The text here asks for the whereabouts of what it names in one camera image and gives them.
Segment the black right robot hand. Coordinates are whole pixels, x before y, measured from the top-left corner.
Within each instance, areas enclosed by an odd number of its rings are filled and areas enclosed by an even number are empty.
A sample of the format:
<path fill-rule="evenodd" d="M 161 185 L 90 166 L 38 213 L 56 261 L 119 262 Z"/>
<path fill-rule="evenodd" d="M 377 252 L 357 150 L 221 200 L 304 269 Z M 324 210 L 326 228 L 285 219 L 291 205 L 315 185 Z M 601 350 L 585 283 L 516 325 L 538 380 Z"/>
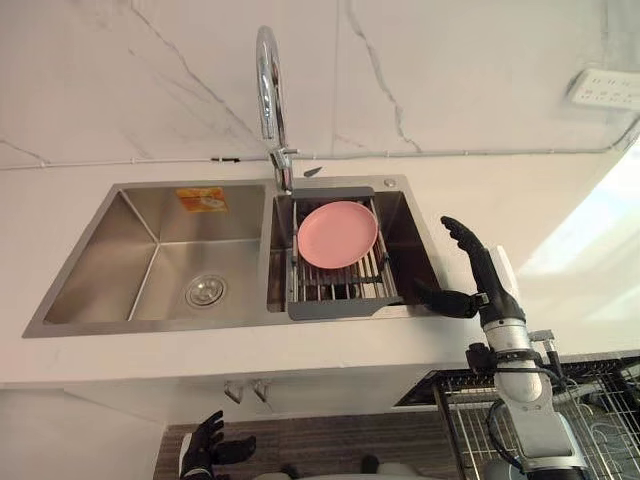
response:
<path fill-rule="evenodd" d="M 482 327 L 509 318 L 525 322 L 525 312 L 515 296 L 507 291 L 506 283 L 499 279 L 489 250 L 458 220 L 442 216 L 440 221 L 458 247 L 468 255 L 477 292 L 433 290 L 415 278 L 414 289 L 421 303 L 436 314 L 450 318 L 473 318 L 479 314 Z"/>

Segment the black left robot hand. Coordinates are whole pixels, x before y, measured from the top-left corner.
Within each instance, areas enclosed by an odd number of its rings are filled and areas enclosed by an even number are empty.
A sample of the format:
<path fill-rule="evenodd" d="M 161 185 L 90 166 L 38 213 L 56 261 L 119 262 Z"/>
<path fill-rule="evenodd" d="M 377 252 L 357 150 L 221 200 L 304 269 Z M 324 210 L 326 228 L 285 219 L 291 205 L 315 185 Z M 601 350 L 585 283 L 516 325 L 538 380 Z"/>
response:
<path fill-rule="evenodd" d="M 257 450 L 251 435 L 240 440 L 224 440 L 224 412 L 218 410 L 183 437 L 179 453 L 179 479 L 230 479 L 215 467 L 248 461 Z"/>

